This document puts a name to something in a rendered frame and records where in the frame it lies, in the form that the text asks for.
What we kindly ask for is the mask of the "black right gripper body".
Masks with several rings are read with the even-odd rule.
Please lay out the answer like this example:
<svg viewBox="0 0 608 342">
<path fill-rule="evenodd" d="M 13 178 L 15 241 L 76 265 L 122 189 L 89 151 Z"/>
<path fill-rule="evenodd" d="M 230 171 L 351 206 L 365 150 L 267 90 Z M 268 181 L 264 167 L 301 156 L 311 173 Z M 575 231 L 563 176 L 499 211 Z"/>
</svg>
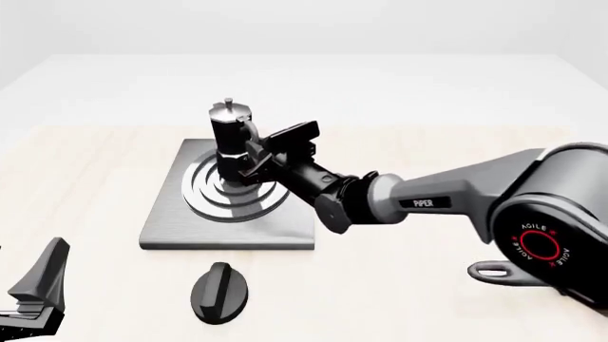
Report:
<svg viewBox="0 0 608 342">
<path fill-rule="evenodd" d="M 290 153 L 262 153 L 261 177 L 264 180 L 286 180 L 292 175 Z"/>
</svg>

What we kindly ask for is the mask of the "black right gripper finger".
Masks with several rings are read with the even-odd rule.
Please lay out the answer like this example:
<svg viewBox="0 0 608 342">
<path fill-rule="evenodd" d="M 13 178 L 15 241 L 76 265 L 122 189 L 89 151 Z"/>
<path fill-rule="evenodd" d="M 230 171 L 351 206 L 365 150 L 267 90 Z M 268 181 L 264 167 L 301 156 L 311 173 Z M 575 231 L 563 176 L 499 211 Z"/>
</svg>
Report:
<svg viewBox="0 0 608 342">
<path fill-rule="evenodd" d="M 248 141 L 245 150 L 250 160 L 250 170 L 262 170 L 267 162 L 267 150 L 259 142 Z"/>
<path fill-rule="evenodd" d="M 264 165 L 257 165 L 249 170 L 240 171 L 238 181 L 243 185 L 262 184 L 275 181 L 275 176 L 273 175 L 271 168 Z"/>
</svg>

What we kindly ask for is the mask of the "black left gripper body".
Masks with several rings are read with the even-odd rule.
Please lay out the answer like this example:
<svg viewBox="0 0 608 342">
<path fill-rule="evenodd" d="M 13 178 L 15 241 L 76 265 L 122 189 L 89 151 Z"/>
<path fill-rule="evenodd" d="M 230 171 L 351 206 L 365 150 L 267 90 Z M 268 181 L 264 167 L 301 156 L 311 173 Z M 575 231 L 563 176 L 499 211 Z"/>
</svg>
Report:
<svg viewBox="0 0 608 342">
<path fill-rule="evenodd" d="M 38 337 L 55 335 L 65 314 L 40 302 L 27 303 L 19 311 L 0 310 L 0 337 Z"/>
</svg>

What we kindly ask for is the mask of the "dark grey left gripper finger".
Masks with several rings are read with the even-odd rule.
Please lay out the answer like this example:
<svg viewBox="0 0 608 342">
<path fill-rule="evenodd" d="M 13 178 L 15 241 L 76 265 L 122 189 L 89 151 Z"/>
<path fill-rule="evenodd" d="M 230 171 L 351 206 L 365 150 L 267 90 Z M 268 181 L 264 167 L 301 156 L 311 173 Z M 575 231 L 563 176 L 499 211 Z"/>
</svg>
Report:
<svg viewBox="0 0 608 342">
<path fill-rule="evenodd" d="M 70 245 L 61 237 L 53 238 L 28 272 L 8 294 L 21 302 L 41 302 L 63 311 L 64 278 Z"/>
</svg>

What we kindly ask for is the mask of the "silver and black moka pot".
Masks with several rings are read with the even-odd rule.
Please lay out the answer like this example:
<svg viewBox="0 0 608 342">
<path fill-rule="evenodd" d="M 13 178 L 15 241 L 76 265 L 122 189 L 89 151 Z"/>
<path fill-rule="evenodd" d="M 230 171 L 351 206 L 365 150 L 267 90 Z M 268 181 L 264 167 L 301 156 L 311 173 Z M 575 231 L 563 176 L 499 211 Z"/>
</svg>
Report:
<svg viewBox="0 0 608 342">
<path fill-rule="evenodd" d="M 218 172 L 226 181 L 240 181 L 240 172 L 251 167 L 246 145 L 259 140 L 252 116 L 248 105 L 236 103 L 232 98 L 213 104 L 209 110 Z"/>
</svg>

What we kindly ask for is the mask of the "flat black stove plate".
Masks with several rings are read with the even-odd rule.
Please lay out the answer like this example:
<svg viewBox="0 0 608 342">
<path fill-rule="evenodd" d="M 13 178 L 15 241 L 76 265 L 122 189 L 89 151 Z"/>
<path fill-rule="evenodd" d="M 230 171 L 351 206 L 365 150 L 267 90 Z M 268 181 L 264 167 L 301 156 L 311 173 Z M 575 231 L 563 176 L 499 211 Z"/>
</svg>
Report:
<svg viewBox="0 0 608 342">
<path fill-rule="evenodd" d="M 211 139 L 186 139 L 139 236 L 144 250 L 313 250 L 314 212 L 277 182 L 221 177 Z"/>
</svg>

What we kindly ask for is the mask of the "round black stove knob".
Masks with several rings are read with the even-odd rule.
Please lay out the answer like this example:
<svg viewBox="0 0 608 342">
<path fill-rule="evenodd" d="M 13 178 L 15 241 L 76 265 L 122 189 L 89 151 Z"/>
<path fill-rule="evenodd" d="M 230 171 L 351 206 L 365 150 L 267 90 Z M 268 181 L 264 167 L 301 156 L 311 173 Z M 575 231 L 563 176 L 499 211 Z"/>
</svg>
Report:
<svg viewBox="0 0 608 342">
<path fill-rule="evenodd" d="M 215 262 L 194 284 L 190 304 L 200 321 L 220 325 L 237 318 L 248 298 L 244 275 L 226 262 Z"/>
</svg>

